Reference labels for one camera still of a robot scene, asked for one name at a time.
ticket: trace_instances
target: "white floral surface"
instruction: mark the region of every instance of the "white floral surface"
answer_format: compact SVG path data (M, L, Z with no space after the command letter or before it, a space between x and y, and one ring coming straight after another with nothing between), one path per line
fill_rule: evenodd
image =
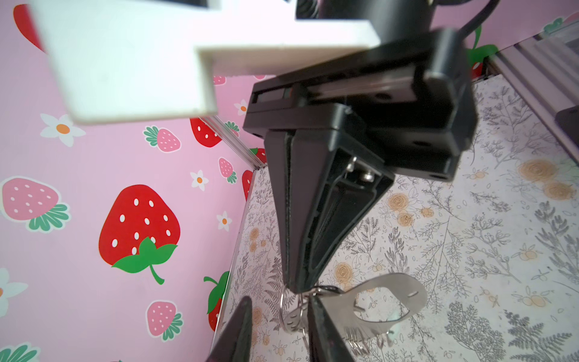
M502 76L475 85L480 122L452 183L398 177L343 241L320 279L348 290L403 272L428 305L395 345L359 361L578 361L579 169ZM301 334L278 327L281 269L267 169L257 171L217 334L253 301L252 362L309 361ZM295 303L288 298L285 310ZM359 295L364 319L399 304Z

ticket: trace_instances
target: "strawberry wallpaper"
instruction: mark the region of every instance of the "strawberry wallpaper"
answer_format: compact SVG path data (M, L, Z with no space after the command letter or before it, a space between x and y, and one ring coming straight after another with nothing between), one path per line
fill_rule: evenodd
M0 31L0 361L204 359L250 166L197 119L74 123L24 4ZM254 153L258 78L215 77Z

